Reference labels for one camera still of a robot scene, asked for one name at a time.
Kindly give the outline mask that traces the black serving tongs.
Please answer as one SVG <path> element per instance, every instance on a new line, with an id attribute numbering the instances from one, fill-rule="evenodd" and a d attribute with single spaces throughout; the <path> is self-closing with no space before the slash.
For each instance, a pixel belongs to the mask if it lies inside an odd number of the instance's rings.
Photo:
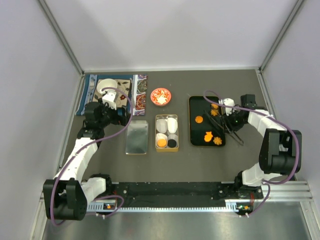
<path id="1" fill-rule="evenodd" d="M 240 146 L 244 145 L 244 141 L 236 133 L 232 125 L 228 123 L 226 117 L 221 116 L 219 113 L 216 116 L 212 116 L 208 111 L 204 110 L 203 112 L 217 133 L 227 134 Z"/>

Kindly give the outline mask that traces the black sandwich cookie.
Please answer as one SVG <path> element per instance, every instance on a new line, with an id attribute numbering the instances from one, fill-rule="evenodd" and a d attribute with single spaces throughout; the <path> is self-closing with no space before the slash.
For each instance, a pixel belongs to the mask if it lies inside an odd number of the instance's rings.
<path id="1" fill-rule="evenodd" d="M 175 139 L 169 139 L 168 140 L 168 143 L 167 143 L 167 146 L 169 148 L 176 148 L 177 147 L 177 141 Z"/>

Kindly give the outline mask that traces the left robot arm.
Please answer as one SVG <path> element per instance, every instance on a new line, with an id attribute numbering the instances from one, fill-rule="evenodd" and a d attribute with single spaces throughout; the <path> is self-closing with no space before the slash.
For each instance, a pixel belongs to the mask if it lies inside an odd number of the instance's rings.
<path id="1" fill-rule="evenodd" d="M 96 174 L 87 182 L 82 179 L 101 142 L 128 128 L 131 112 L 123 107 L 112 109 L 101 101 L 85 105 L 82 127 L 70 156 L 57 175 L 43 184 L 46 216 L 54 226 L 82 220 L 88 204 L 97 196 L 106 199 L 113 194 L 114 187 L 106 175 Z"/>

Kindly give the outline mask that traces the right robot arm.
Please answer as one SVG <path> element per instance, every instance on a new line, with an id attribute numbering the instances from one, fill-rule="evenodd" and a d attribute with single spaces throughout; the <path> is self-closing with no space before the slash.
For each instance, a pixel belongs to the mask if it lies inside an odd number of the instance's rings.
<path id="1" fill-rule="evenodd" d="M 258 163 L 241 171 L 234 179 L 233 192 L 245 198 L 263 183 L 274 184 L 273 178 L 286 176 L 290 180 L 301 169 L 302 133 L 290 130 L 277 121 L 269 111 L 256 103 L 253 94 L 242 95 L 241 105 L 231 98 L 219 100 L 224 106 L 223 123 L 235 134 L 245 124 L 254 127 L 263 137 Z"/>

